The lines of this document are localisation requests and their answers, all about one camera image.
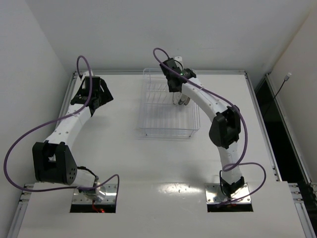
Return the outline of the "white plate with flower emblem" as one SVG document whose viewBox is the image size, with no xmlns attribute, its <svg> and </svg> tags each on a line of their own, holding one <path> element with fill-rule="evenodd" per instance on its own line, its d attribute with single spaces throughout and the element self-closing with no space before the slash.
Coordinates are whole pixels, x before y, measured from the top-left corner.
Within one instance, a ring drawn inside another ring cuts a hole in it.
<svg viewBox="0 0 317 238">
<path fill-rule="evenodd" d="M 172 93 L 172 102 L 174 105 L 182 105 L 182 93 L 181 92 L 173 92 Z"/>
</svg>

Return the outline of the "green rimmed white plate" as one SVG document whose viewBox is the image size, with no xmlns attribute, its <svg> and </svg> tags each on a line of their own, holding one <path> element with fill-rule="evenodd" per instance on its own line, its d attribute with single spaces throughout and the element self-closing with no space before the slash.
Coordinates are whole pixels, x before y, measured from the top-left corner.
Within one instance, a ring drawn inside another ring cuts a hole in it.
<svg viewBox="0 0 317 238">
<path fill-rule="evenodd" d="M 185 103 L 187 97 L 188 97 L 188 96 L 186 96 L 186 95 L 182 95 L 182 96 L 180 97 L 179 101 L 178 101 L 178 104 L 179 104 L 179 105 L 184 105 L 184 103 Z"/>
</svg>

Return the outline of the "orange sunburst plate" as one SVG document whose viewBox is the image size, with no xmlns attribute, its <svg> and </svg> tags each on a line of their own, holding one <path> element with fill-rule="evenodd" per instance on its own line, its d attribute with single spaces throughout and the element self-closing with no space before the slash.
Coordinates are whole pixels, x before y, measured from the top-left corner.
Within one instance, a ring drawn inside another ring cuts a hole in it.
<svg viewBox="0 0 317 238">
<path fill-rule="evenodd" d="M 187 99 L 186 99 L 184 105 L 188 105 L 188 104 L 190 103 L 190 100 L 191 100 L 190 97 L 187 97 Z"/>
</svg>

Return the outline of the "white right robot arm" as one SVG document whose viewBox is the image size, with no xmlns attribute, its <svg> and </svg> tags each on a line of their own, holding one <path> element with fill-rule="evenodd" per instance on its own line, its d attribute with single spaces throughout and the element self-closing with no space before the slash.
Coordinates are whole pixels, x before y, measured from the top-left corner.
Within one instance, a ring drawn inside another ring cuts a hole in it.
<svg viewBox="0 0 317 238">
<path fill-rule="evenodd" d="M 241 124 L 245 124 L 239 109 L 225 98 L 206 89 L 191 69 L 181 70 L 175 59 L 168 58 L 159 65 L 167 79 L 169 91 L 180 92 L 182 96 L 193 100 L 209 117 L 209 138 L 218 148 L 222 165 L 220 185 L 223 194 L 230 198 L 244 185 L 239 164 L 246 154 L 247 144 L 239 156 L 239 134 Z"/>
</svg>

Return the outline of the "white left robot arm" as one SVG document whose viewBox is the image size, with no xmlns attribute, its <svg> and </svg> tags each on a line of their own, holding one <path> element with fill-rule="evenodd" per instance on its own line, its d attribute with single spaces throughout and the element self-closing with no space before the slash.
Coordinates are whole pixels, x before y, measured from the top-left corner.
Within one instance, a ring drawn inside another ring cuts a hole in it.
<svg viewBox="0 0 317 238">
<path fill-rule="evenodd" d="M 86 76 L 55 131 L 32 148 L 35 177 L 41 182 L 73 186 L 87 198 L 102 201 L 105 188 L 89 169 L 76 165 L 71 149 L 83 125 L 101 106 L 113 100 L 106 82 Z"/>
</svg>

